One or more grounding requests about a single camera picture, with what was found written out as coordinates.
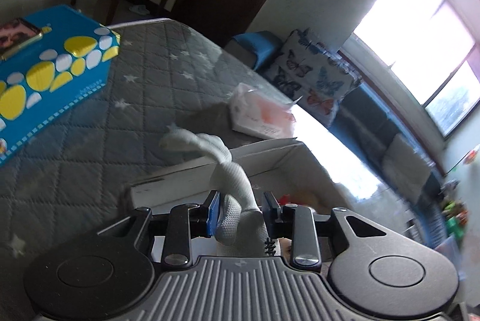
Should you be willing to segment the red round toy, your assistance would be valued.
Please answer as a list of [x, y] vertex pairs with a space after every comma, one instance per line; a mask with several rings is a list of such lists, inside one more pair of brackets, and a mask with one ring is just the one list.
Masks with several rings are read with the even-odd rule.
[[299, 201], [299, 198], [295, 194], [284, 194], [281, 197], [278, 198], [278, 204], [283, 207], [287, 205], [300, 205], [301, 202]]

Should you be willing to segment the white cardboard box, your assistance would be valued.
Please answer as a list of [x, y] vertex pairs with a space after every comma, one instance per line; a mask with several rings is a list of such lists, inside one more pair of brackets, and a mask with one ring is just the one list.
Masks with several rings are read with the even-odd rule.
[[[351, 206], [342, 186], [333, 182], [320, 160], [301, 141], [260, 141], [231, 152], [233, 161], [247, 174], [258, 201], [264, 191], [270, 191], [277, 198], [298, 193], [313, 196], [320, 214]], [[199, 203], [210, 191], [215, 165], [213, 159], [201, 157], [161, 168], [132, 183], [128, 200], [133, 207], [150, 207], [155, 213], [168, 212], [174, 204]]]

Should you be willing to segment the pink tissue pack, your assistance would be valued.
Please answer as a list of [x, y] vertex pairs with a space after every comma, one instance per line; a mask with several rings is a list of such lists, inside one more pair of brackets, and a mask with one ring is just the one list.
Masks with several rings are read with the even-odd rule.
[[230, 99], [233, 131], [261, 139], [293, 138], [296, 102], [281, 102], [253, 86], [239, 83]]

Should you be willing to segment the blue sofa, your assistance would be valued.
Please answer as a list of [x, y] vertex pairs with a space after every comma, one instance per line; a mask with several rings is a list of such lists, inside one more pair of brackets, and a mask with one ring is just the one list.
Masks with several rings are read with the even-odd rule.
[[[285, 41], [267, 30], [237, 34], [227, 42], [225, 50], [263, 76], [263, 70], [277, 58]], [[394, 136], [402, 134], [431, 166], [431, 175], [418, 202], [407, 202], [420, 223], [420, 232], [426, 244], [436, 247], [447, 239], [445, 219], [439, 206], [443, 182], [439, 171], [393, 109], [362, 77], [360, 86], [343, 99], [334, 122], [326, 128], [389, 186], [391, 184], [384, 176], [382, 160]]]

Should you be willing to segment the white folded cushion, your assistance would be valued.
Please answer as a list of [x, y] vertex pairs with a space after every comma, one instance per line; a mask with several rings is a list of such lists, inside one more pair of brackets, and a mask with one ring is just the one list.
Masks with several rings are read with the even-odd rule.
[[416, 204], [422, 189], [431, 175], [431, 166], [397, 133], [382, 159], [382, 170], [404, 199]]

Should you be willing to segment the butterfly print cushion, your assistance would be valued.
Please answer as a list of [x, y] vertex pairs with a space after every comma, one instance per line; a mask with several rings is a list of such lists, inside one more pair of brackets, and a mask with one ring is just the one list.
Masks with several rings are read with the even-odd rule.
[[361, 77], [343, 57], [326, 50], [310, 30], [293, 30], [264, 78], [325, 127]]

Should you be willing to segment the pile of small toys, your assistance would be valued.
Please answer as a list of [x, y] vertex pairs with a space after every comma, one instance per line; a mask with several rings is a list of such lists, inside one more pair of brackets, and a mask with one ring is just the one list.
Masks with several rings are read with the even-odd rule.
[[469, 221], [469, 211], [465, 203], [456, 197], [459, 183], [459, 180], [449, 180], [442, 185], [439, 204], [446, 221], [448, 236], [453, 236], [456, 243], [461, 245]]

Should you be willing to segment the blue yellow patterned box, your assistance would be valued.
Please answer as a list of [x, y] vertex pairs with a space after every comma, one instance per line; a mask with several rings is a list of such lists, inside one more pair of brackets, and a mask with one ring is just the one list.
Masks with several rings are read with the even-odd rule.
[[120, 34], [61, 4], [1, 25], [1, 161], [106, 86]]

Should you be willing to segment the window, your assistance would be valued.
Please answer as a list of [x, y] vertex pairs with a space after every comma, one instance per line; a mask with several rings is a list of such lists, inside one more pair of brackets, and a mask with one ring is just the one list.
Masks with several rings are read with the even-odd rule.
[[479, 103], [479, 0], [376, 0], [343, 51], [425, 140]]

